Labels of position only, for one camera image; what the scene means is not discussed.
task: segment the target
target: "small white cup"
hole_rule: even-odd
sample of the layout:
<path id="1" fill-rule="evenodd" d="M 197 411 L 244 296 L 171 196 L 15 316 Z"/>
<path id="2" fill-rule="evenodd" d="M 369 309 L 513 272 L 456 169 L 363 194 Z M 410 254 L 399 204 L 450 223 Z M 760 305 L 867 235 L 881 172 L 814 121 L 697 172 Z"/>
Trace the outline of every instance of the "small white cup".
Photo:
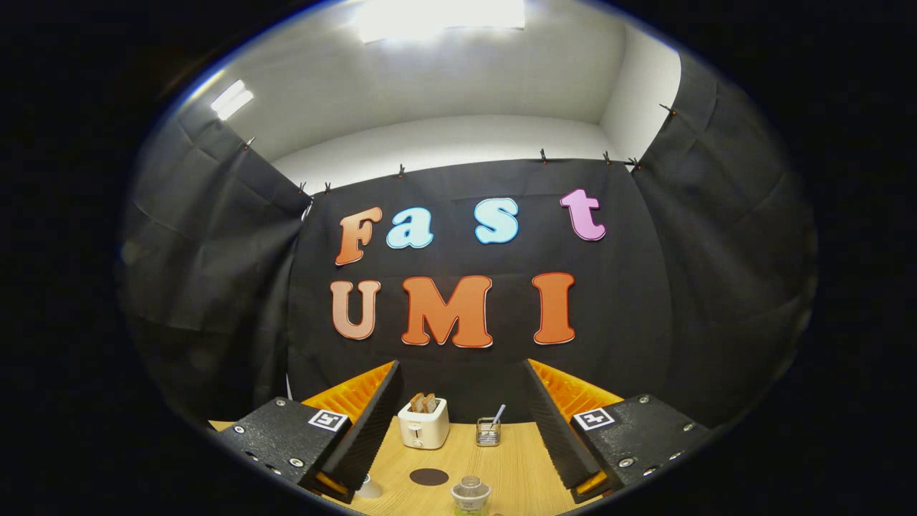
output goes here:
<path id="1" fill-rule="evenodd" d="M 456 514 L 484 514 L 484 504 L 487 503 L 487 498 L 491 495 L 491 487 L 481 486 L 484 488 L 484 492 L 476 497 L 463 497 L 456 493 L 456 488 L 461 486 L 452 487 L 452 498 L 456 501 Z"/>
<path id="2" fill-rule="evenodd" d="M 379 487 L 379 484 L 372 481 L 369 475 L 366 475 L 366 479 L 363 480 L 363 487 L 354 493 L 354 496 L 361 498 L 378 498 L 382 496 L 382 489 Z"/>

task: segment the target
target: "toaster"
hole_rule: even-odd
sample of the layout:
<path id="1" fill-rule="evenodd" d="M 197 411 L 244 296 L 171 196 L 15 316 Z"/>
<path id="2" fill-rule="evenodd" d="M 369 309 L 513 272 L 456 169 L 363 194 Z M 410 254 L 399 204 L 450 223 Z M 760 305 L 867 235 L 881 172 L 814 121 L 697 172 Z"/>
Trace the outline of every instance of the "toaster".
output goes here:
<path id="1" fill-rule="evenodd" d="M 436 450 L 441 447 L 449 435 L 449 411 L 446 401 L 435 398 L 436 410 L 430 414 L 411 412 L 408 402 L 398 412 L 398 424 L 401 426 L 402 443 L 409 448 Z"/>

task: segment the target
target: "utensil holder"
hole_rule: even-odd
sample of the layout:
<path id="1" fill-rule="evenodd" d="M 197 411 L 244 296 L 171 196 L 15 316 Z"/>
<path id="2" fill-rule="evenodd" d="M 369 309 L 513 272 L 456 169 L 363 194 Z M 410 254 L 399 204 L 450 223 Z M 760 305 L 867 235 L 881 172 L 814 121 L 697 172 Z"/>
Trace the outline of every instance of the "utensil holder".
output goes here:
<path id="1" fill-rule="evenodd" d="M 475 443 L 478 446 L 496 446 L 500 444 L 500 427 L 503 424 L 499 421 L 493 422 L 493 418 L 479 418 L 478 431 L 475 433 Z"/>

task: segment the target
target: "black curtain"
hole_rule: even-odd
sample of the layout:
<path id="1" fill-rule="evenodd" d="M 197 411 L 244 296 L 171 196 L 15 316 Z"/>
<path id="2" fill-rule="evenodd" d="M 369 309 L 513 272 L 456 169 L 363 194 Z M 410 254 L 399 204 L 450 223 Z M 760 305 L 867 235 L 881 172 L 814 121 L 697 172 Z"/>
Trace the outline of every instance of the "black curtain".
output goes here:
<path id="1" fill-rule="evenodd" d="M 209 102 L 172 115 L 138 158 L 121 305 L 167 402 L 234 420 L 286 394 L 286 282 L 311 199 Z"/>
<path id="2" fill-rule="evenodd" d="M 633 171 L 671 291 L 660 396 L 723 422 L 789 366 L 811 315 L 817 236 L 786 150 L 739 88 L 682 52 L 672 109 Z"/>

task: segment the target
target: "bread slice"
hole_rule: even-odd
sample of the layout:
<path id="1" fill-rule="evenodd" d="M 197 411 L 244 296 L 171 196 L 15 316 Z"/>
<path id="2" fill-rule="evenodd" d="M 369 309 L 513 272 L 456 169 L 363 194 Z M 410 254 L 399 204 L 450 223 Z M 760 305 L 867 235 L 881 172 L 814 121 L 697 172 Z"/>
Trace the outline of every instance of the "bread slice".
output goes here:
<path id="1" fill-rule="evenodd" d="M 438 405 L 436 402 L 436 395 L 432 392 L 427 394 L 426 398 L 424 398 L 424 412 L 427 414 L 432 414 L 434 411 L 436 411 L 436 405 Z"/>
<path id="2" fill-rule="evenodd" d="M 411 411 L 413 412 L 423 412 L 424 411 L 424 393 L 418 392 L 411 398 Z"/>

